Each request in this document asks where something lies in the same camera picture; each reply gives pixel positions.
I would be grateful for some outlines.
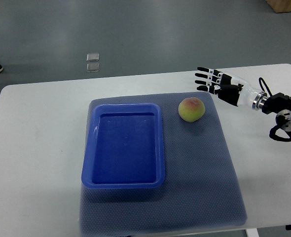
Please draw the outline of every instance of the robotic hand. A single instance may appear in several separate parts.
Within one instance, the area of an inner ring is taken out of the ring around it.
[[[200,80],[195,82],[200,86],[197,90],[215,94],[219,99],[234,105],[246,105],[253,110],[262,110],[263,113],[276,113],[276,126],[270,130],[269,137],[282,142],[291,141],[291,97],[282,93],[272,95],[263,78],[259,78],[262,90],[255,89],[237,76],[223,73],[215,69],[197,68],[196,73]],[[269,97],[262,86],[265,85]],[[286,132],[289,138],[280,137],[276,134],[278,129]]]

